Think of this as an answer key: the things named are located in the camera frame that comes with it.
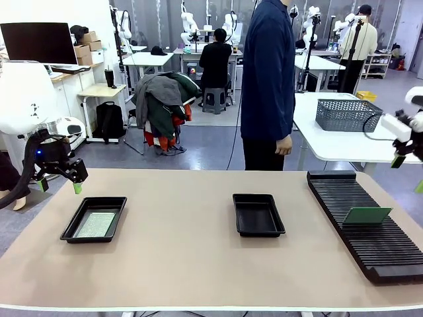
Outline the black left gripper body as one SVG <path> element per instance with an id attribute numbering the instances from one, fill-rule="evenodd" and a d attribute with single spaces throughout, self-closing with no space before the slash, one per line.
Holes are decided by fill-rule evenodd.
<path id="1" fill-rule="evenodd" d="M 42 143 L 36 149 L 35 165 L 45 172 L 66 171 L 71 165 L 71 146 L 63 141 Z"/>

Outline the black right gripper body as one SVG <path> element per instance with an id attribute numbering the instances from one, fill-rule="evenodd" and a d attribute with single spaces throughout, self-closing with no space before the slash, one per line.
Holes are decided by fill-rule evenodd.
<path id="1" fill-rule="evenodd" d="M 411 128 L 410 137 L 406 141 L 397 138 L 393 145 L 397 155 L 422 155 L 422 111 L 419 110 L 414 116 L 408 116 L 403 110 L 395 112 L 395 117 Z"/>

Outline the person's left hand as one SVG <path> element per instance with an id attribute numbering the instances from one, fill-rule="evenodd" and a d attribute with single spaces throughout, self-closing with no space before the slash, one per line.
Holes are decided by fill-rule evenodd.
<path id="1" fill-rule="evenodd" d="M 276 141 L 275 153 L 277 155 L 282 155 L 282 156 L 290 155 L 292 151 L 292 147 L 293 147 L 293 142 L 292 142 L 291 136 L 288 135 L 284 139 Z"/>

